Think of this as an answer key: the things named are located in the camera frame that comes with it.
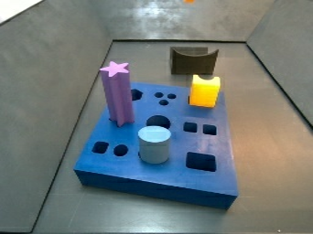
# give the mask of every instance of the blue shape sorter board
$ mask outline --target blue shape sorter board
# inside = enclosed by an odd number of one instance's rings
[[[104,109],[74,165],[80,183],[227,209],[237,190],[223,93],[212,109],[188,104],[188,88],[132,83],[132,94],[134,123],[118,128]],[[147,125],[171,132],[169,156],[157,165],[137,155]]]

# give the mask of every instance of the cylindrical hole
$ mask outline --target cylindrical hole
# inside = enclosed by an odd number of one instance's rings
[[[124,156],[128,152],[128,148],[124,144],[118,144],[114,148],[113,148],[113,155],[116,156]]]
[[[161,97],[163,97],[163,94],[161,94],[160,92],[155,92],[153,96],[155,96],[156,98],[161,98]]]
[[[167,95],[167,98],[168,98],[168,99],[175,99],[175,98],[176,98],[176,95],[175,95],[173,93],[169,93],[169,94]]]
[[[168,104],[168,100],[160,100],[159,103],[160,105],[165,106]]]
[[[171,122],[164,116],[153,115],[148,118],[145,125],[147,126],[160,126],[165,129],[168,129],[171,126]]]

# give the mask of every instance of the yellow square prism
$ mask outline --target yellow square prism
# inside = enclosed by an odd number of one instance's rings
[[[220,78],[203,80],[197,75],[192,75],[189,105],[213,107],[220,90]]]

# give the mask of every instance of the gray cylinder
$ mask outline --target gray cylinder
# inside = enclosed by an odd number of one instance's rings
[[[160,164],[168,159],[171,132],[159,126],[148,126],[138,130],[138,155],[149,164]]]

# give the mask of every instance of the purple star block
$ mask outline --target purple star block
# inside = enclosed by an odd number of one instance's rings
[[[133,122],[132,93],[128,63],[117,64],[109,61],[108,67],[100,69],[109,120],[117,126]]]

